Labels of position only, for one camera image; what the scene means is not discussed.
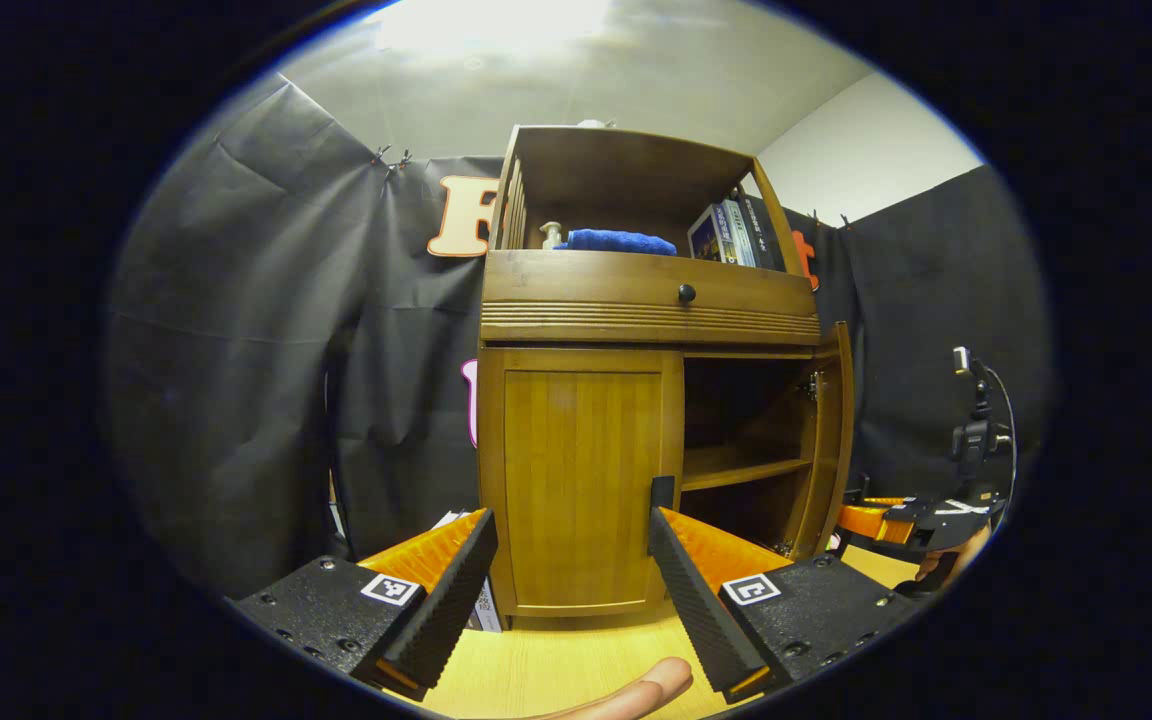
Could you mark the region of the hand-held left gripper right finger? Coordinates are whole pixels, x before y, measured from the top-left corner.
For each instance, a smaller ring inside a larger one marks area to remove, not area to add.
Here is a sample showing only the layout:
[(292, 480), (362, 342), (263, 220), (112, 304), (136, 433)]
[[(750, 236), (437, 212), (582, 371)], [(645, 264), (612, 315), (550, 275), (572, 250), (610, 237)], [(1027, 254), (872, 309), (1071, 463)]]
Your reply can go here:
[(730, 705), (804, 683), (922, 611), (829, 553), (791, 562), (664, 506), (650, 511), (649, 553), (710, 688)]

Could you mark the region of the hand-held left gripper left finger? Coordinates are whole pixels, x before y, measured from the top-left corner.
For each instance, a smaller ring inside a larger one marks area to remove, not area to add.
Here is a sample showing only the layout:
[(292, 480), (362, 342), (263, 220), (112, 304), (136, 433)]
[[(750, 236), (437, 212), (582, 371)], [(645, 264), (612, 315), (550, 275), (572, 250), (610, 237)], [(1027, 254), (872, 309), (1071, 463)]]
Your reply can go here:
[(494, 511), (463, 511), (362, 561), (308, 561), (234, 611), (311, 662), (420, 702), (442, 679), (497, 548)]

